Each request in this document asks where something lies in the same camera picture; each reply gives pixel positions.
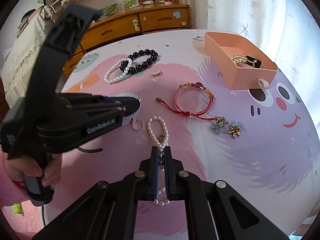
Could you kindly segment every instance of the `cartoon eye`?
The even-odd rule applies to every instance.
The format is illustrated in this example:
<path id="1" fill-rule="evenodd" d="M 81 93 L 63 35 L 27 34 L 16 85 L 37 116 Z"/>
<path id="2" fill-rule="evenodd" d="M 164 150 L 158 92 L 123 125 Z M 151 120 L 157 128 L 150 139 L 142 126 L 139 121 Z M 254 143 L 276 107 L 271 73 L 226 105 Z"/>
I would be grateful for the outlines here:
<path id="1" fill-rule="evenodd" d="M 259 105 L 270 107 L 273 105 L 273 96 L 268 89 L 249 89 L 249 95 L 256 101 Z"/>
<path id="2" fill-rule="evenodd" d="M 293 105 L 295 103 L 296 100 L 295 100 L 293 94 L 291 93 L 290 89 L 287 88 L 286 85 L 278 82 L 276 84 L 276 87 L 277 87 L 277 90 L 284 101 L 286 101 L 290 105 Z"/>

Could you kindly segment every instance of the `black cable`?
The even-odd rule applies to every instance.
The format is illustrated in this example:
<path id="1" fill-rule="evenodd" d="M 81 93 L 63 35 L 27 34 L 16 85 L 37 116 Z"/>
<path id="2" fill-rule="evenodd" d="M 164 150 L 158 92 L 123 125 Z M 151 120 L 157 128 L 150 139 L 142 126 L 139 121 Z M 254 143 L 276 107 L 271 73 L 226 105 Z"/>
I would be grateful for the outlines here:
<path id="1" fill-rule="evenodd" d="M 98 152 L 102 152 L 102 151 L 103 151 L 102 148 L 94 149 L 94 150 L 87 150 L 87 149 L 83 149 L 83 148 L 81 148 L 81 147 L 77 147 L 77 149 L 78 149 L 80 152 L 83 152 L 83 153 L 98 153 Z"/>
<path id="2" fill-rule="evenodd" d="M 44 221 L 44 206 L 41 206 L 41 213 L 42 213 L 43 225 L 45 226 L 45 221 Z"/>

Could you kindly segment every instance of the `cartoon mouth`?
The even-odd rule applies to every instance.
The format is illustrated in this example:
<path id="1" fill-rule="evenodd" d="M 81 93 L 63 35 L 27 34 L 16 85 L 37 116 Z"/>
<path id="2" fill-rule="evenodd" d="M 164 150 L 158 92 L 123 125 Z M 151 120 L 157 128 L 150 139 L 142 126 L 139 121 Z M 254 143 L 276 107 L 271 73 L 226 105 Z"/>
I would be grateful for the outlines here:
<path id="1" fill-rule="evenodd" d="M 283 126 L 286 128 L 291 128 L 294 127 L 298 121 L 298 119 L 300 120 L 301 118 L 299 116 L 297 116 L 296 114 L 294 114 L 296 116 L 296 119 L 294 119 L 294 121 L 290 124 L 284 124 Z"/>

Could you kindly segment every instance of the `box drawer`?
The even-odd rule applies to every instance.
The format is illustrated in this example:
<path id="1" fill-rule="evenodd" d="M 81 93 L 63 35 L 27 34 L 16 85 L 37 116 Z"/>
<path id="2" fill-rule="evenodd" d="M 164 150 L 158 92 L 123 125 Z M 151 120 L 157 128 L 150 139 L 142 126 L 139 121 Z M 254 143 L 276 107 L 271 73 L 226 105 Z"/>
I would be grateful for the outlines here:
<path id="1" fill-rule="evenodd" d="M 81 60 L 81 58 L 83 57 L 84 53 L 81 52 L 75 56 L 73 56 L 71 59 L 69 59 L 64 67 L 62 72 L 64 73 L 64 75 L 67 77 L 68 75 L 70 75 L 73 71 L 73 69 L 76 67 L 77 63 Z"/>
<path id="2" fill-rule="evenodd" d="M 140 23 L 144 32 L 161 29 L 189 27 L 188 8 L 153 10 L 142 12 L 139 14 L 139 16 Z"/>
<path id="3" fill-rule="evenodd" d="M 138 15 L 132 14 L 87 30 L 81 40 L 81 45 L 84 50 L 87 50 L 101 43 L 135 33 L 141 33 L 141 29 Z"/>

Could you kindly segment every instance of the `human hand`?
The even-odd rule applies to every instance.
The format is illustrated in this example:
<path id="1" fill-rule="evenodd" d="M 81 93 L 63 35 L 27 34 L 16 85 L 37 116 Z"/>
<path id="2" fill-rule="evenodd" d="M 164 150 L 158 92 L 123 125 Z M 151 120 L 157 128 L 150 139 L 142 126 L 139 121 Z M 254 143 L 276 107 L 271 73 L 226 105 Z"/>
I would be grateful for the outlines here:
<path id="1" fill-rule="evenodd" d="M 28 176 L 42 177 L 41 182 L 44 187 L 55 186 L 61 180 L 62 155 L 52 154 L 52 160 L 44 168 L 40 168 L 38 163 L 29 155 L 23 154 L 18 159 L 7 160 L 8 154 L 4 161 L 4 168 L 10 179 L 14 181 L 23 181 L 23 173 Z"/>

